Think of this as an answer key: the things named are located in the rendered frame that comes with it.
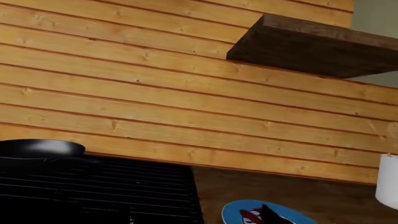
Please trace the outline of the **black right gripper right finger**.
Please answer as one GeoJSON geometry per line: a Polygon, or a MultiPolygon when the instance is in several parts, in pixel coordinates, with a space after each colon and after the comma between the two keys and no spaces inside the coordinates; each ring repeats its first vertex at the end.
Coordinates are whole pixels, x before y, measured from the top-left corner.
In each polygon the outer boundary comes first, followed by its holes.
{"type": "Polygon", "coordinates": [[[261,219],[263,221],[263,224],[290,224],[289,220],[282,218],[264,204],[261,208],[261,219]]]}

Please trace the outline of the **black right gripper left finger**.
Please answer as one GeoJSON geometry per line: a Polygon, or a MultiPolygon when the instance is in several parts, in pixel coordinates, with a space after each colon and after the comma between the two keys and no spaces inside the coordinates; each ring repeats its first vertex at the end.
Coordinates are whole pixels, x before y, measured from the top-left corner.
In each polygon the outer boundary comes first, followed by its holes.
{"type": "Polygon", "coordinates": [[[131,214],[117,214],[116,224],[138,224],[138,221],[131,214]]]}

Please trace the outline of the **red toy lobster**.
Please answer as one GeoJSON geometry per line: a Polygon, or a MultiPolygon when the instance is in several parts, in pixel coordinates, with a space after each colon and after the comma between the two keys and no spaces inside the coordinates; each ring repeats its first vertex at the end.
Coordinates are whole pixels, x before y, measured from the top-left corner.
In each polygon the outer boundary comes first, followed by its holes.
{"type": "Polygon", "coordinates": [[[261,219],[261,208],[254,210],[240,210],[240,215],[244,224],[263,224],[261,219]]]}

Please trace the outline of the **blue round plate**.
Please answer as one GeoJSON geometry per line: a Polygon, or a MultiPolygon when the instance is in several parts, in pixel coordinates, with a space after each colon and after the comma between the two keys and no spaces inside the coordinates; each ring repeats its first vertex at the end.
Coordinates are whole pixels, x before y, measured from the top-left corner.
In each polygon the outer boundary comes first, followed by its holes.
{"type": "Polygon", "coordinates": [[[240,215],[240,210],[254,210],[267,205],[271,210],[286,220],[290,220],[294,224],[318,224],[312,218],[305,216],[292,208],[285,207],[268,201],[242,199],[226,204],[221,212],[224,224],[244,224],[240,215]]]}

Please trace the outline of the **black frying pan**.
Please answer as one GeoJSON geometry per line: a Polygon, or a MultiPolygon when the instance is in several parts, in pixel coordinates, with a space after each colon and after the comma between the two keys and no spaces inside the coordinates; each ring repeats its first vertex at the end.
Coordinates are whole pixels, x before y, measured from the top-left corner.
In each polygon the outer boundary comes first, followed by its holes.
{"type": "Polygon", "coordinates": [[[53,159],[81,156],[85,153],[81,144],[55,139],[9,139],[0,141],[0,158],[53,159]]]}

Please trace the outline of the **black stovetop grate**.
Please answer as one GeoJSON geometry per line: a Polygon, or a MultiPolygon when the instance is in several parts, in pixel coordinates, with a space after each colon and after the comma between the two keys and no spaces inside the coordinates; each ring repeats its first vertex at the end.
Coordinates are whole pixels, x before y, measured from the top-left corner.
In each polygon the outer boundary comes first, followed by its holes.
{"type": "Polygon", "coordinates": [[[91,156],[0,164],[0,224],[205,224],[189,166],[91,156]]]}

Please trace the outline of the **white cylindrical container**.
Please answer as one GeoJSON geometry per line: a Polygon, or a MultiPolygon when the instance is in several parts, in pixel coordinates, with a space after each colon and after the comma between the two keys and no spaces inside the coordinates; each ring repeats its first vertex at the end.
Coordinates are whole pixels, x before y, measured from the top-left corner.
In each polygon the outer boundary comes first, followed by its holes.
{"type": "Polygon", "coordinates": [[[383,205],[398,210],[398,156],[381,155],[375,198],[383,205]]]}

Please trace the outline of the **dark wooden wall shelf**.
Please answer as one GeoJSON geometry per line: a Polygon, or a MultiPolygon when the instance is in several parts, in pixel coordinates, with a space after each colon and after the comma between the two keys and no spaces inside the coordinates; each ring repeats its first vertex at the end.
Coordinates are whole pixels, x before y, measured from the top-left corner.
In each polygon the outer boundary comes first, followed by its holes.
{"type": "Polygon", "coordinates": [[[264,14],[226,59],[332,77],[398,71],[398,39],[285,16],[264,14]]]}

